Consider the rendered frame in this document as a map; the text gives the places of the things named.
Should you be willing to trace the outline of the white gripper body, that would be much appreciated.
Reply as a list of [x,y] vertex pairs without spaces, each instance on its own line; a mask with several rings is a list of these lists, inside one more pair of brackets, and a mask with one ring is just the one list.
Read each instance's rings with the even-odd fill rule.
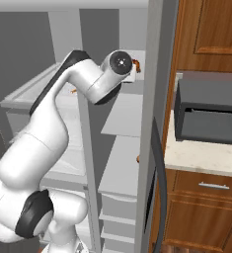
[[133,83],[136,79],[136,64],[132,61],[132,68],[130,73],[122,80],[123,83]]

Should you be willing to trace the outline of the brown chicken drumstick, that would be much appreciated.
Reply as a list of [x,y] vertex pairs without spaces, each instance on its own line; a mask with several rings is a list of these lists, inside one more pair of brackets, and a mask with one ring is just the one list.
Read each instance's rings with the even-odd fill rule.
[[136,66],[136,72],[140,73],[141,72],[140,62],[137,59],[133,59],[132,63]]

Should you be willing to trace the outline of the grey fridge door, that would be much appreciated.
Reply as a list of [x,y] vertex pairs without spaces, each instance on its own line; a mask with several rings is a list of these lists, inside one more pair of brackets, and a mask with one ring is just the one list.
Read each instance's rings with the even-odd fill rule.
[[159,230],[158,176],[151,147],[153,119],[162,144],[179,0],[149,0],[134,253],[152,253]]

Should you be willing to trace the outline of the grey fridge shelf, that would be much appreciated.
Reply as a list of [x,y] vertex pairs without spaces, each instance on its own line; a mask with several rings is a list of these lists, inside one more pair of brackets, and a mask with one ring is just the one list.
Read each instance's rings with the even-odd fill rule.
[[140,137],[142,95],[119,94],[102,129],[104,134]]
[[136,158],[139,151],[139,137],[116,137],[99,186],[101,193],[137,197],[139,165]]

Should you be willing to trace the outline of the grey fridge freezer cabinet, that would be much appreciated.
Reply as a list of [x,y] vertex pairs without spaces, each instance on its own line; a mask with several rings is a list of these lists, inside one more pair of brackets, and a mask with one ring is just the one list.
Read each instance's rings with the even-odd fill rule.
[[[106,253],[102,220],[103,193],[99,191],[99,186],[118,135],[104,134],[102,129],[119,94],[143,93],[147,11],[127,7],[125,0],[106,0],[104,6],[94,9],[74,6],[63,12],[52,13],[49,16],[49,25],[55,40],[68,39],[71,42],[65,55],[57,57],[55,63],[59,64],[58,68],[74,49],[86,51],[98,65],[115,50],[123,50],[132,59],[140,62],[141,72],[136,72],[135,81],[121,82],[118,93],[103,105],[92,104],[77,90],[86,174],[78,176],[53,172],[50,169],[39,184],[41,190],[75,194],[87,201],[88,213],[76,225],[77,234],[89,253]],[[111,217],[121,224],[121,241],[117,250],[121,253],[133,253],[135,219]],[[47,246],[50,242],[49,233],[40,235],[45,237]],[[30,243],[38,237],[20,241]]]

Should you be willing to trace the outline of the white fridge drawer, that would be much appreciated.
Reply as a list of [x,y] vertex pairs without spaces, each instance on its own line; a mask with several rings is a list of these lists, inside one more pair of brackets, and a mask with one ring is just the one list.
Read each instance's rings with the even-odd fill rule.
[[127,219],[136,217],[136,199],[102,194],[102,203],[104,214]]

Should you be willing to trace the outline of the dark grey microwave oven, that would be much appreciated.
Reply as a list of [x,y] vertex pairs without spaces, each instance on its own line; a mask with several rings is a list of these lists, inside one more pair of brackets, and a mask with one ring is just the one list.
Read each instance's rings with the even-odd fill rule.
[[232,82],[180,79],[174,125],[177,141],[232,144]]

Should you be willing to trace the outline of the brown wooden drawer front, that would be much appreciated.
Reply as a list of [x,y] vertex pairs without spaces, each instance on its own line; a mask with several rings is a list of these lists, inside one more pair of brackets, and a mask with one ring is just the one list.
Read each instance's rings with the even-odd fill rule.
[[174,191],[232,198],[232,177],[179,171]]

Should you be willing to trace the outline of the brown wooden cupboard door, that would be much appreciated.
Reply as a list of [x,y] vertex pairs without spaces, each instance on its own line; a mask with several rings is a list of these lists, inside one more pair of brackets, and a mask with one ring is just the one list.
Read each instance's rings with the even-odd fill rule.
[[164,243],[232,253],[232,202],[170,194]]

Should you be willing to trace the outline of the brown wooden wall cupboard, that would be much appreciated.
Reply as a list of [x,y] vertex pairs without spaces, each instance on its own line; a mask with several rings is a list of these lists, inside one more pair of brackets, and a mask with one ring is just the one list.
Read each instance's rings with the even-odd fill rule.
[[232,0],[181,0],[178,69],[232,73]]

